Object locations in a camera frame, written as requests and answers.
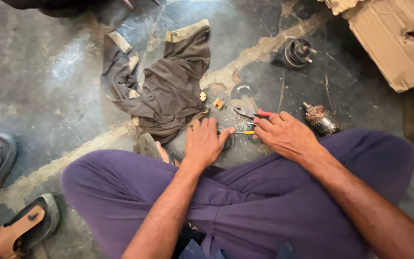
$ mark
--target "dirty floor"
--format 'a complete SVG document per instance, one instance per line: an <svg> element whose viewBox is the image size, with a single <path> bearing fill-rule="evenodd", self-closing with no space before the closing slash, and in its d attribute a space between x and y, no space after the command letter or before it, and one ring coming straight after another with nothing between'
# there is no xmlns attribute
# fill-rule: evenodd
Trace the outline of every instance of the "dirty floor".
<svg viewBox="0 0 414 259"><path fill-rule="evenodd" d="M287 111L303 121L301 104L322 104L343 129L366 128L403 136L402 102L341 17L316 0L135 0L123 8L106 2L75 18L51 18L0 2L0 132L15 136L18 159L0 193L0 225L38 195L57 199L61 224L32 258L103 258L88 227L64 201L58 176L87 152L132 150L134 125L100 89L104 31L117 27L140 56L135 74L162 57L165 32L204 18L210 21L210 68L201 80L207 106L219 124L243 129L234 105ZM270 65L287 36L304 36L317 50L310 67L285 71ZM238 84L253 89L239 94ZM166 146L184 156L184 133ZM245 136L216 165L231 167L268 153ZM414 177L401 203L414 218Z"/></svg>

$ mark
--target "foot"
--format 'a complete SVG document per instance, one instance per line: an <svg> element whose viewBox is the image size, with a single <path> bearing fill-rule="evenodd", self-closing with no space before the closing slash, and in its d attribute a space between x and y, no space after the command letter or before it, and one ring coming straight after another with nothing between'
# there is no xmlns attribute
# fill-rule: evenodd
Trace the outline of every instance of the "foot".
<svg viewBox="0 0 414 259"><path fill-rule="evenodd" d="M162 147L161 143L159 141L156 141L157 150L159 151L159 154L162 157L162 161L169 163L169 155L167 154L167 151ZM180 162L176 159L173 159L175 161L176 166L180 166Z"/></svg>

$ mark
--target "red-handled pliers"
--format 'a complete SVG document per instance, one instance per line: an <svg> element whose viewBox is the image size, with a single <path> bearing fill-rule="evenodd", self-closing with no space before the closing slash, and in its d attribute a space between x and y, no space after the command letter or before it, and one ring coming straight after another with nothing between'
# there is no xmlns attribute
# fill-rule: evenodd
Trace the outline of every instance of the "red-handled pliers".
<svg viewBox="0 0 414 259"><path fill-rule="evenodd" d="M265 112L262 109L258 109L258 114L255 114L256 117L253 118L253 123L258 124L258 122L260 122L260 118L258 116L260 116L260 117L269 117L273 114L276 114L276 113L274 113L274 112Z"/></svg>

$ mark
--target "dirty cloth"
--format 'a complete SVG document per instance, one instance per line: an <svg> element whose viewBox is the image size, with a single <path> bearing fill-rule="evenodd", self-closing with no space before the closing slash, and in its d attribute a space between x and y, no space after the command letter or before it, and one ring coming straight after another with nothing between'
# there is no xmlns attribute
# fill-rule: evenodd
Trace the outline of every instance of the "dirty cloth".
<svg viewBox="0 0 414 259"><path fill-rule="evenodd" d="M414 170L407 140L353 129L319 142L392 204L404 197ZM132 152L98 150L68 165L61 187L105 256L118 259L177 169ZM229 259L275 259L290 242L302 259L368 258L351 220L300 165L272 154L214 169L199 179L187 215L207 234L201 244L207 257L223 249Z"/></svg>
<svg viewBox="0 0 414 259"><path fill-rule="evenodd" d="M136 98L129 97L130 89L138 86L129 69L129 53L105 37L102 87L119 109L138 116L143 133L156 141L169 142L203 110L199 80L210 63L209 32L209 26L202 26L185 39L166 41L164 57L143 70L145 80Z"/></svg>

